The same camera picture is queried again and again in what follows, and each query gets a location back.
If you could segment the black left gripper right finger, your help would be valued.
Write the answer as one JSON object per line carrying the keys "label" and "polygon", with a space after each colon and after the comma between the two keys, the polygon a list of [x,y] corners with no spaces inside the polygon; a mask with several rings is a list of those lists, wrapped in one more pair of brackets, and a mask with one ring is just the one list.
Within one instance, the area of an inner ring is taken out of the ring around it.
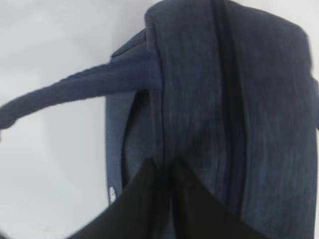
{"label": "black left gripper right finger", "polygon": [[259,233],[227,211],[187,164],[171,166],[172,210],[178,239],[258,239]]}

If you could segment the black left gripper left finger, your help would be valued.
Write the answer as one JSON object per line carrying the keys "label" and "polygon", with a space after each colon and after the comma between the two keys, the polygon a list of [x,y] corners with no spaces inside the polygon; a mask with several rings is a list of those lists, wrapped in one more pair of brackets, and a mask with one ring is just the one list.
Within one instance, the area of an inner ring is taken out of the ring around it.
{"label": "black left gripper left finger", "polygon": [[69,238],[162,239],[162,197],[157,166],[147,159],[120,197]]}

